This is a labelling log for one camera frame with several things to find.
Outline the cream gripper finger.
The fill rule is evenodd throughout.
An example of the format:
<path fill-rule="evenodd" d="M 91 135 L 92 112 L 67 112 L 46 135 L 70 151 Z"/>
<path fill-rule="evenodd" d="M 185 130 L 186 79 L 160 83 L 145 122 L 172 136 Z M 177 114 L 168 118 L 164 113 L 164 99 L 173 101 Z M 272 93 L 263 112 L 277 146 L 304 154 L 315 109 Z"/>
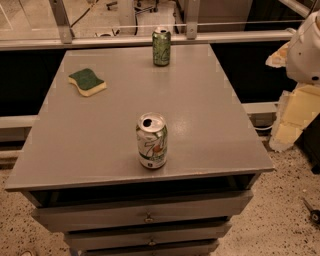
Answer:
<path fill-rule="evenodd" d="M 287 64 L 288 46 L 289 43 L 285 43 L 277 51 L 269 55 L 265 64 L 273 68 L 285 67 Z"/>
<path fill-rule="evenodd" d="M 278 101 L 276 120 L 269 140 L 270 148 L 282 152 L 292 147 L 319 114 L 319 85 L 298 83 L 292 92 L 284 91 Z"/>

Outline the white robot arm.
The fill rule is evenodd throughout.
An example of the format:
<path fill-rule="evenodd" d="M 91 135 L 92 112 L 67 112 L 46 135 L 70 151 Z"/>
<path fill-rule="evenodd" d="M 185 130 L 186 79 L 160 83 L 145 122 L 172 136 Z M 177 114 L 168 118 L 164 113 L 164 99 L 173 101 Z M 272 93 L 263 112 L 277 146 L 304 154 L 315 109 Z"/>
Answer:
<path fill-rule="evenodd" d="M 320 10 L 310 14 L 290 41 L 270 55 L 265 64 L 286 68 L 297 85 L 279 98 L 269 146 L 285 151 L 320 114 Z"/>

